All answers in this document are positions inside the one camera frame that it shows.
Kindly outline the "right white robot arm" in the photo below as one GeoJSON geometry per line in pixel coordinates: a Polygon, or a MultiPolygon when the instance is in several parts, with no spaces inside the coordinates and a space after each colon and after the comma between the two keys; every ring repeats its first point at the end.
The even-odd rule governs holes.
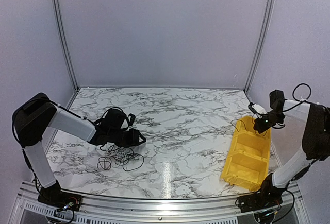
{"type": "Polygon", "coordinates": [[[276,124],[283,124],[287,116],[305,124],[298,151],[284,166],[264,179],[261,192],[255,197],[256,204],[265,208],[275,200],[275,194],[282,194],[290,182],[303,177],[313,163],[329,157],[329,108],[306,100],[279,98],[271,104],[271,111],[257,115],[253,129],[259,134],[276,124]]]}

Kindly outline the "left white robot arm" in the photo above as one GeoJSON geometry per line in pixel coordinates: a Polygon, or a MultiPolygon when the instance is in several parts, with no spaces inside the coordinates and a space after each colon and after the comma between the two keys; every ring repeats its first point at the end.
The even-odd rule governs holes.
{"type": "Polygon", "coordinates": [[[146,143],[146,137],[134,128],[136,116],[126,114],[119,107],[111,107],[97,120],[78,115],[45,93],[38,93],[18,107],[12,115],[12,133],[23,150],[27,165],[43,188],[44,196],[54,206],[65,202],[65,194],[54,185],[55,175],[47,159],[51,132],[64,132],[90,145],[108,143],[120,148],[137,147],[146,143]]]}

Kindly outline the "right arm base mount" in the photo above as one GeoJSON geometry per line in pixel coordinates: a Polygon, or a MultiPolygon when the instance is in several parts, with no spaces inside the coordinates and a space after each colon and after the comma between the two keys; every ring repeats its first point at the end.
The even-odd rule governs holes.
{"type": "Polygon", "coordinates": [[[274,186],[262,186],[258,191],[236,199],[235,205],[241,213],[257,211],[280,205],[284,188],[274,186]]]}

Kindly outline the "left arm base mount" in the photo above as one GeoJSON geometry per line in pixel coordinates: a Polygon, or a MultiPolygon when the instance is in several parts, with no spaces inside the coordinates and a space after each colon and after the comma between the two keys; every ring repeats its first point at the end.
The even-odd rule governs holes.
{"type": "Polygon", "coordinates": [[[79,211],[80,209],[82,196],[63,191],[58,181],[50,187],[40,187],[38,193],[38,201],[40,203],[54,206],[61,210],[72,203],[73,205],[69,206],[70,210],[79,211]]]}

